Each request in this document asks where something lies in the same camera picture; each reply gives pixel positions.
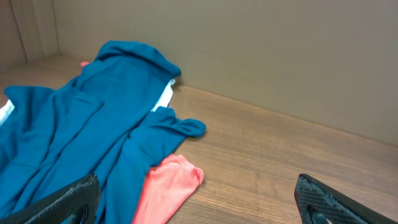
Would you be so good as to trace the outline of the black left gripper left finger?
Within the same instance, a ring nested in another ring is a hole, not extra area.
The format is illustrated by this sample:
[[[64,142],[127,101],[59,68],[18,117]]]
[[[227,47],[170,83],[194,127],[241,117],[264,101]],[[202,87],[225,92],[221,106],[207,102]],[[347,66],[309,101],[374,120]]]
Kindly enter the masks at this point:
[[[88,174],[2,219],[1,224],[94,223],[100,198],[99,180]]]

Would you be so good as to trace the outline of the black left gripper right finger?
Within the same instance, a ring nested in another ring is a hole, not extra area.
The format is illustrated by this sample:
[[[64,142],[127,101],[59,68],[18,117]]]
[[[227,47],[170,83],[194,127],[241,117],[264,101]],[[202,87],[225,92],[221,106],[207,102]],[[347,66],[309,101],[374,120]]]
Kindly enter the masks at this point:
[[[298,176],[294,197],[303,224],[397,224],[307,174]]]

